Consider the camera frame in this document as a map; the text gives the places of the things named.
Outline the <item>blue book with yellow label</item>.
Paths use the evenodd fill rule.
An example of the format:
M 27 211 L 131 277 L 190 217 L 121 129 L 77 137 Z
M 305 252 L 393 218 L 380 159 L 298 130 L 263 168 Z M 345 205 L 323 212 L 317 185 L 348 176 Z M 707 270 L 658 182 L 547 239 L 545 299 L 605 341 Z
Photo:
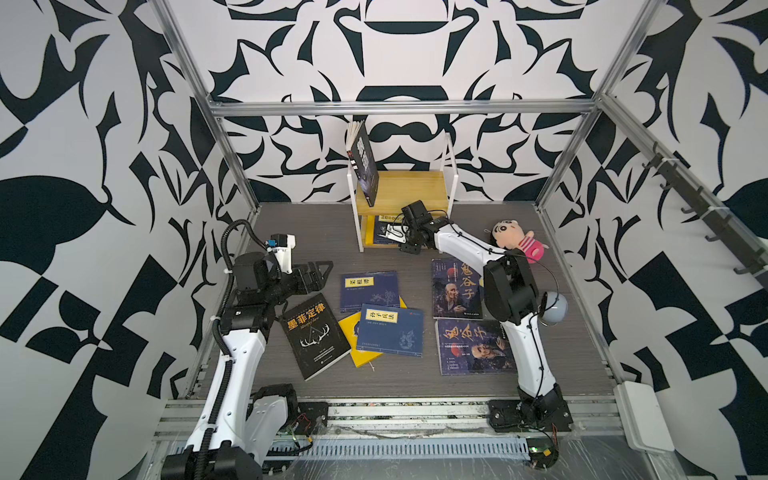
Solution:
M 374 246 L 394 245 L 405 241 L 402 219 L 399 215 L 378 215 L 374 217 L 372 244 Z

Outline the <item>black deer antler book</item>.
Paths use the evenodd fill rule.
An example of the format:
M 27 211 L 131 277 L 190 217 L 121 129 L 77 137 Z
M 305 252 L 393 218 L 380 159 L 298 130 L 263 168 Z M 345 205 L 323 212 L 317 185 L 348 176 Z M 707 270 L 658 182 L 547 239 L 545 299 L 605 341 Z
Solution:
M 289 309 L 281 325 L 302 378 L 316 377 L 349 355 L 351 346 L 323 294 Z

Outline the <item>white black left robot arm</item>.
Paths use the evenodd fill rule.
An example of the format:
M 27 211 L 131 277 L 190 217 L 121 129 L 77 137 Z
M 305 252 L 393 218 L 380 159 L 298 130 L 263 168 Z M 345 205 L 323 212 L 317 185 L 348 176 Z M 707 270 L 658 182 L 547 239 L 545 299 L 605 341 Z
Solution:
M 260 479 L 279 431 L 299 416 L 289 384 L 253 389 L 278 306 L 321 291 L 330 261 L 293 265 L 296 239 L 274 234 L 262 241 L 247 220 L 224 231 L 220 249 L 226 286 L 211 319 L 219 357 L 203 410 L 183 449 L 168 456 L 163 479 Z

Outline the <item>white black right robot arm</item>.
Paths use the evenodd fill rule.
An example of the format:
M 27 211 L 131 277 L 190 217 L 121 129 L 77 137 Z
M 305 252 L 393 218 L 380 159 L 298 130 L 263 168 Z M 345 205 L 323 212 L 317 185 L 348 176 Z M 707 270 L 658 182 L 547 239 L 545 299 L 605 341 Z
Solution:
M 495 247 L 465 232 L 448 216 L 435 217 L 422 201 L 402 208 L 405 240 L 399 249 L 424 248 L 448 254 L 480 274 L 483 303 L 503 328 L 517 367 L 519 400 L 493 401 L 489 423 L 496 431 L 564 429 L 572 419 L 551 372 L 539 334 L 539 321 L 562 316 L 567 302 L 539 293 L 523 254 Z

